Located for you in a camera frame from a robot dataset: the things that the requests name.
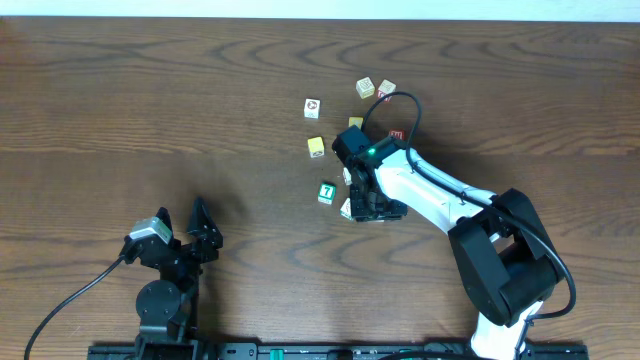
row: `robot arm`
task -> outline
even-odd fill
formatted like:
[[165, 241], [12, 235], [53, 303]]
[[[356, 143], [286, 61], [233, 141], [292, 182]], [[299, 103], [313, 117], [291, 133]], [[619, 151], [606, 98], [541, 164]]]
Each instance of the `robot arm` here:
[[[414, 149], [407, 150], [404, 142], [388, 137], [372, 144], [355, 126], [338, 135], [332, 148], [351, 174], [351, 215], [356, 221], [399, 220], [409, 206], [449, 235], [465, 291], [480, 311], [473, 350], [483, 357], [513, 359], [525, 320], [551, 295], [562, 280], [561, 271], [526, 232], [414, 171], [406, 151], [432, 179], [526, 220], [548, 239], [529, 199], [514, 189], [497, 196], [469, 186], [424, 161]], [[498, 254], [492, 242], [512, 235], [514, 243]]]

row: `number block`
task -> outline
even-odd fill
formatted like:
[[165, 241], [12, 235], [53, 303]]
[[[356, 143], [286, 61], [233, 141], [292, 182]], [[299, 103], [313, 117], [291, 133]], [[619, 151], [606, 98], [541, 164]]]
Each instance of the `number block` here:
[[389, 130], [389, 136], [393, 136], [394, 138], [400, 139], [402, 141], [404, 141], [406, 138], [404, 130], [398, 130], [398, 129]]
[[318, 201], [323, 204], [331, 205], [335, 196], [336, 187], [331, 184], [322, 183], [322, 185], [320, 186], [320, 191], [318, 191]]
[[[389, 80], [382, 80], [382, 83], [378, 87], [378, 99], [396, 91], [396, 84], [392, 83]], [[385, 102], [391, 101], [391, 97], [384, 99]]]
[[376, 86], [373, 85], [373, 81], [371, 81], [371, 79], [369, 79], [368, 77], [360, 79], [358, 80], [358, 82], [356, 82], [356, 91], [358, 92], [358, 95], [360, 95], [361, 99], [368, 98], [369, 96], [373, 95], [375, 90]]
[[349, 118], [349, 127], [352, 127], [353, 125], [357, 126], [358, 129], [362, 129], [362, 122], [364, 121], [363, 118], [361, 117], [350, 117]]
[[347, 198], [342, 207], [340, 208], [340, 215], [346, 217], [349, 220], [353, 220], [351, 217], [351, 199]]

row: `block with number 7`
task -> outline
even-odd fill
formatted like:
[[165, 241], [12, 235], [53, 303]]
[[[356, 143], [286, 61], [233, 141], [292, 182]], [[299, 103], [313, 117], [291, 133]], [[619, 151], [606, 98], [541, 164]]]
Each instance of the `block with number 7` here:
[[336, 196], [336, 187], [322, 183], [320, 186], [320, 191], [318, 191], [318, 201], [324, 204], [331, 205], [333, 203], [333, 198]]

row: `wood grain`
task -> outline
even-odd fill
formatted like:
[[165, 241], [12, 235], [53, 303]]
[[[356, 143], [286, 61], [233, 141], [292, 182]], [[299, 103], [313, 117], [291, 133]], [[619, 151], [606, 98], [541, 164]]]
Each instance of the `wood grain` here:
[[[184, 229], [196, 195], [225, 235], [200, 321], [264, 342], [468, 337], [476, 311], [446, 236], [411, 212], [355, 225], [315, 198], [341, 184], [329, 146], [373, 99], [418, 95], [423, 157], [479, 187], [532, 199], [576, 278], [570, 316], [535, 340], [593, 359], [640, 351], [640, 27], [616, 24], [8, 18], [0, 23], [0, 359], [114, 259], [159, 206]], [[304, 98], [322, 100], [305, 120]], [[408, 130], [411, 103], [368, 132]], [[178, 231], [179, 237], [187, 236]], [[122, 266], [62, 311], [33, 358], [131, 341], [157, 273]], [[564, 305], [558, 286], [547, 309]]]

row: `black cable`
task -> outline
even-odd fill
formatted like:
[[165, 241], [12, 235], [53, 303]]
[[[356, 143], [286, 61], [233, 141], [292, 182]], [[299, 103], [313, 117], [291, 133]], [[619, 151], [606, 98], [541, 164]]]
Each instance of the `black cable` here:
[[473, 205], [476, 205], [480, 208], [482, 208], [483, 210], [486, 210], [487, 212], [491, 213], [492, 215], [495, 215], [497, 217], [499, 217], [500, 219], [502, 219], [503, 221], [511, 224], [512, 226], [515, 226], [517, 228], [519, 228], [520, 230], [528, 233], [529, 235], [531, 235], [534, 240], [536, 240], [538, 243], [540, 243], [540, 245], [542, 245], [542, 247], [544, 248], [547, 256], [551, 259], [551, 261], [560, 268], [560, 270], [562, 271], [562, 274], [564, 275], [565, 279], [567, 280], [567, 285], [569, 286], [569, 303], [567, 304], [567, 306], [565, 306], [564, 309], [562, 310], [558, 310], [558, 311], [554, 311], [551, 313], [545, 313], [545, 314], [531, 314], [527, 317], [527, 321], [532, 322], [533, 320], [537, 320], [537, 319], [551, 319], [551, 318], [556, 318], [556, 317], [560, 317], [563, 315], [568, 314], [569, 312], [571, 312], [571, 310], [573, 309], [573, 307], [576, 305], [576, 284], [573, 281], [573, 276], [571, 276], [571, 272], [569, 272], [569, 269], [567, 268], [567, 266], [565, 265], [565, 263], [562, 261], [562, 259], [560, 258], [560, 256], [558, 255], [557, 252], [555, 252], [554, 250], [552, 250], [545, 241], [542, 240], [542, 236], [538, 234], [538, 232], [528, 223], [517, 219], [514, 216], [511, 216], [503, 211], [500, 211], [490, 205], [487, 205], [485, 203], [483, 203], [482, 201], [479, 201], [477, 199], [474, 199], [472, 197], [467, 196], [467, 194], [465, 194], [464, 192], [459, 192], [456, 189], [453, 189], [452, 187], [450, 187], [449, 185], [441, 182], [440, 180], [432, 177], [431, 175], [425, 173], [424, 171], [422, 171], [422, 169], [420, 169], [418, 167], [418, 165], [411, 160], [411, 143], [413, 142], [413, 137], [416, 133], [416, 129], [418, 128], [418, 125], [420, 125], [420, 119], [422, 118], [422, 104], [420, 104], [420, 100], [418, 100], [413, 94], [404, 92], [404, 91], [396, 91], [396, 92], [392, 92], [389, 93], [381, 98], [378, 99], [378, 101], [376, 101], [373, 105], [371, 105], [371, 108], [369, 109], [369, 111], [367, 111], [367, 114], [364, 116], [364, 119], [362, 120], [362, 131], [364, 131], [364, 126], [367, 122], [367, 120], [369, 119], [369, 116], [371, 115], [371, 113], [373, 112], [373, 110], [381, 103], [383, 102], [386, 98], [391, 97], [391, 96], [395, 96], [395, 95], [402, 95], [402, 96], [408, 96], [411, 99], [413, 99], [413, 101], [416, 103], [416, 107], [418, 108], [418, 115], [416, 117], [416, 121], [413, 124], [413, 128], [411, 129], [411, 132], [409, 133], [409, 138], [407, 139], [407, 149], [406, 149], [406, 155], [407, 155], [407, 162], [409, 163], [409, 165], [411, 166], [411, 168], [417, 172], [418, 174], [420, 174], [420, 176], [422, 176], [423, 178], [425, 178], [426, 180], [436, 184], [437, 186], [441, 187], [442, 189], [444, 189], [445, 191], [459, 197], [460, 199], [462, 199], [463, 201], [469, 202]]
[[488, 358], [481, 358], [473, 355], [463, 355], [446, 353], [442, 351], [407, 351], [401, 353], [395, 353], [387, 356], [383, 356], [378, 360], [403, 360], [403, 359], [458, 359], [458, 360], [492, 360]]
[[58, 311], [62, 310], [65, 306], [69, 305], [69, 303], [75, 300], [75, 298], [84, 294], [87, 290], [91, 289], [95, 284], [99, 283], [100, 280], [104, 279], [107, 275], [109, 275], [110, 272], [113, 271], [113, 269], [115, 269], [118, 265], [120, 265], [120, 262], [122, 262], [122, 260], [124, 260], [124, 256], [118, 257], [118, 259], [114, 261], [113, 264], [111, 264], [111, 266], [107, 268], [107, 270], [105, 270], [92, 282], [82, 287], [82, 289], [76, 291], [73, 295], [69, 296], [65, 301], [61, 302], [60, 305], [56, 306], [55, 309], [53, 309], [53, 311], [51, 311], [51, 313], [49, 313], [49, 315], [47, 315], [47, 317], [44, 318], [44, 320], [42, 320], [40, 325], [33, 332], [33, 335], [31, 335], [31, 339], [29, 339], [29, 343], [27, 343], [27, 347], [24, 349], [24, 360], [29, 360], [29, 354], [31, 354], [31, 348], [33, 347], [33, 343], [36, 342], [36, 338], [38, 337], [38, 335], [40, 335], [40, 332], [42, 331], [42, 329], [44, 329], [47, 323], [58, 313]]

